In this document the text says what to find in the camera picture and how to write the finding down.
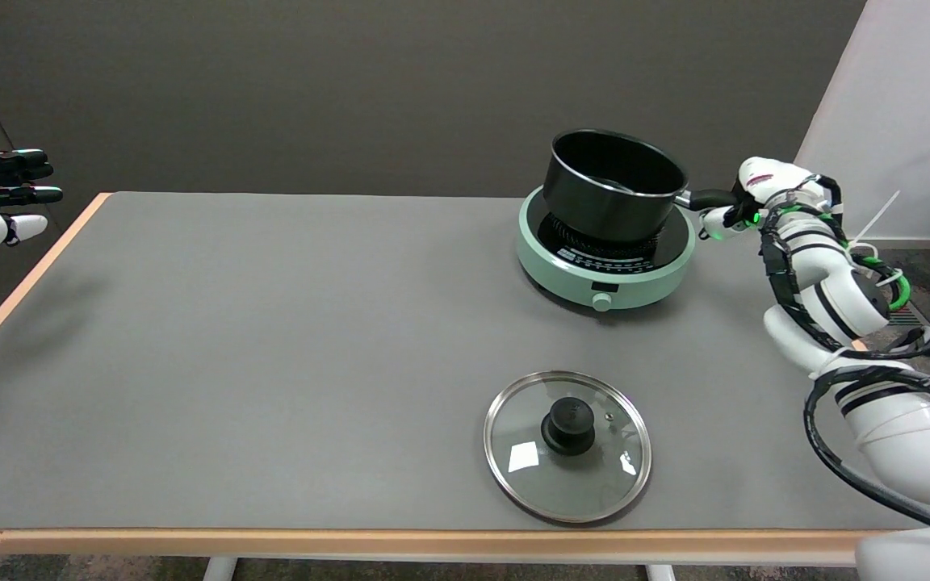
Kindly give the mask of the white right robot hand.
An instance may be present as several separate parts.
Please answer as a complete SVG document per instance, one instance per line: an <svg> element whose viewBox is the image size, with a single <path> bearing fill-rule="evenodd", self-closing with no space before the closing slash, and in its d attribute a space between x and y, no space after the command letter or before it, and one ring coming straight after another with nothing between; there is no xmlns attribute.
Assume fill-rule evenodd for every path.
<svg viewBox="0 0 930 581"><path fill-rule="evenodd" d="M691 192L689 209L700 217L700 239L723 241L758 229L772 211L793 203L822 210L831 205L829 179L785 161L752 156L727 189Z"/></svg>

